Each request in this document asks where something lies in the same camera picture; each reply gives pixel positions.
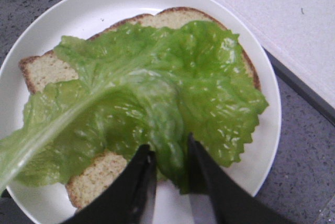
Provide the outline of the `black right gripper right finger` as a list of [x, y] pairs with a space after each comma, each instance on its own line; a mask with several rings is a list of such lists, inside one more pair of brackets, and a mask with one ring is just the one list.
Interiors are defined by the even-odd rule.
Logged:
[[189, 198], [195, 223], [292, 223], [252, 197], [188, 135]]

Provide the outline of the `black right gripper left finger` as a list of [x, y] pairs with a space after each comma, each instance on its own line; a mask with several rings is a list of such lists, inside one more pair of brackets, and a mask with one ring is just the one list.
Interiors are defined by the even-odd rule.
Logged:
[[64, 223], [153, 223], [156, 163], [149, 145], [141, 145], [110, 187]]

